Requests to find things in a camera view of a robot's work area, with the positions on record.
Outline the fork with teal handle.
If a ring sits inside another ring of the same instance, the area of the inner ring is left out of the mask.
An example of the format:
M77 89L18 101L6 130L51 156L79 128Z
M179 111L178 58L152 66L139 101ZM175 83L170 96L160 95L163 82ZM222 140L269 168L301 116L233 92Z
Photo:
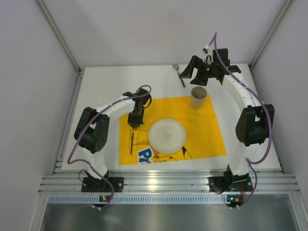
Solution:
M131 141L130 141L130 155L133 154L133 145L134 145L134 131L135 129L132 129L131 130L131 133L130 133L130 138L131 138Z

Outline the beige cup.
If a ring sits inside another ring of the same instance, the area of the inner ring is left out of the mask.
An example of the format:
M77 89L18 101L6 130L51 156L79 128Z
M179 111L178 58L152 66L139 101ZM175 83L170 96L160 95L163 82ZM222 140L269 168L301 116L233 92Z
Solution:
M191 90L191 108L198 110L202 107L207 97L207 90L201 86L196 86Z

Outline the spoon with teal handle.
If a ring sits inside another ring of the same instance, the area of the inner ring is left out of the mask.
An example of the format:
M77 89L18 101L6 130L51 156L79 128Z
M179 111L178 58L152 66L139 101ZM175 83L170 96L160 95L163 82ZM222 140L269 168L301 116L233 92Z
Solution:
M180 67L179 67L179 65L178 64L173 64L172 67L177 72L177 74L179 76L179 79L180 79L180 82L181 82L182 86L185 88L186 85L185 85L183 79L180 77Z

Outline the cream round plate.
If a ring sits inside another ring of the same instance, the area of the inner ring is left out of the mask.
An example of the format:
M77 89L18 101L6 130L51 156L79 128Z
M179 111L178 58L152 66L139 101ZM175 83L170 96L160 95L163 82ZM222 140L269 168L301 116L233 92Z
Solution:
M186 142L186 130L181 123L173 119L156 121L149 129L149 144L159 153L173 154Z

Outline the yellow cartoon cloth placemat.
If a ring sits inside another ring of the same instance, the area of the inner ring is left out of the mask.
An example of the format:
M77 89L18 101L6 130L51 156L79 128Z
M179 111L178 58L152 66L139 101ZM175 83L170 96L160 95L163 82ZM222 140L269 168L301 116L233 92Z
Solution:
M159 153L149 144L149 129L161 119L176 120L186 130L186 142L176 153ZM120 118L119 126L120 165L157 164L226 155L210 96L206 97L202 107L198 110L191 108L189 96L152 100L144 111L143 125L134 131L132 155L129 153L132 128L128 125L128 115Z

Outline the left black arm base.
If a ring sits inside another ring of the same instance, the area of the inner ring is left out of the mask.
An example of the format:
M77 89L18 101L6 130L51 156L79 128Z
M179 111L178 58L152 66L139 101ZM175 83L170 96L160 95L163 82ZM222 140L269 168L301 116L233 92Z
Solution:
M109 172L106 173L106 179L113 186L114 192L121 193L124 187L123 177L109 177ZM103 179L97 179L91 176L86 170L81 170L78 174L78 179L82 182L81 191L84 193L111 193L111 186Z

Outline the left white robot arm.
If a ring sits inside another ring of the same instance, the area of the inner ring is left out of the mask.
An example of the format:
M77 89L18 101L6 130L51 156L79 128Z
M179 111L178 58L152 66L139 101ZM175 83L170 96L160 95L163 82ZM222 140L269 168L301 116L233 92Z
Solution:
M139 87L135 93L125 92L114 102L100 108L86 107L74 132L76 140L67 159L69 165L86 163L87 175L95 181L107 181L108 169L99 152L107 143L109 125L128 114L128 125L136 130L143 124L144 110L152 102L149 85Z

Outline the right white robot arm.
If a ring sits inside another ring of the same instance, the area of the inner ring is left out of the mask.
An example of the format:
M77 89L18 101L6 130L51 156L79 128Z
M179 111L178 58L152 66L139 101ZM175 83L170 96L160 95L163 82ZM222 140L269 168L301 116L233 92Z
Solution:
M213 50L205 59L192 56L179 78L190 78L191 84L206 86L214 78L231 94L239 110L239 120L235 127L239 141L235 155L227 165L222 177L210 177L210 191L251 192L253 190L249 168L253 156L265 140L269 140L275 109L272 104L264 104L245 83L237 65L231 65L228 49Z

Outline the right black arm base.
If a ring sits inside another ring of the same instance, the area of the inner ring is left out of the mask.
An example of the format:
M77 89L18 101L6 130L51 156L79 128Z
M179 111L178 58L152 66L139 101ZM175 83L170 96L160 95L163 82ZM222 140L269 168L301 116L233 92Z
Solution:
M229 166L223 172L223 176L209 177L208 182L210 191L218 194L224 192L251 192L253 190L249 174L234 175Z

